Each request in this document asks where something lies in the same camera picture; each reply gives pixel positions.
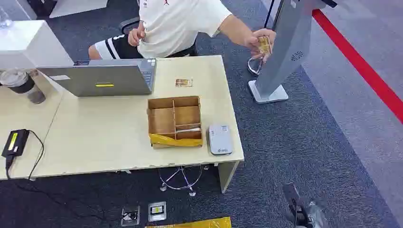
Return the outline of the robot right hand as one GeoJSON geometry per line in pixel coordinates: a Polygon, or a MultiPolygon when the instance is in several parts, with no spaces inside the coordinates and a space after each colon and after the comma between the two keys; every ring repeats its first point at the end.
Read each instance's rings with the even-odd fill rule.
{"type": "Polygon", "coordinates": [[[286,218],[292,222],[294,227],[296,227],[305,219],[302,213],[300,215],[298,214],[299,212],[302,212],[300,208],[300,194],[296,189],[294,182],[285,183],[282,189],[288,203],[288,211],[285,213],[286,218]]]}

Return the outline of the person's left hand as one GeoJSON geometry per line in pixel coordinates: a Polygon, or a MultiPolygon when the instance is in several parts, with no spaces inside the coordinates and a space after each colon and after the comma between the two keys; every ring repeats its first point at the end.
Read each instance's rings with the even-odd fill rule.
{"type": "Polygon", "coordinates": [[[246,45],[250,49],[250,53],[252,55],[253,59],[258,59],[262,58],[263,62],[265,63],[267,59],[271,56],[271,53],[261,53],[259,50],[259,37],[268,37],[270,45],[273,47],[275,38],[276,38],[276,32],[272,31],[267,28],[262,28],[260,30],[252,32],[252,35],[250,38],[246,39],[246,45]]]}

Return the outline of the person's right hand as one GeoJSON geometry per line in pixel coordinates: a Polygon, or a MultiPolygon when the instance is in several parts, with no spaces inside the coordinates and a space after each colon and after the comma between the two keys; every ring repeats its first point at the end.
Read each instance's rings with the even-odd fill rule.
{"type": "Polygon", "coordinates": [[[128,43],[133,46],[136,47],[139,45],[140,40],[143,39],[145,37],[145,29],[144,29],[144,25],[143,25],[143,21],[139,21],[138,27],[132,29],[129,32],[128,35],[128,43]]]}

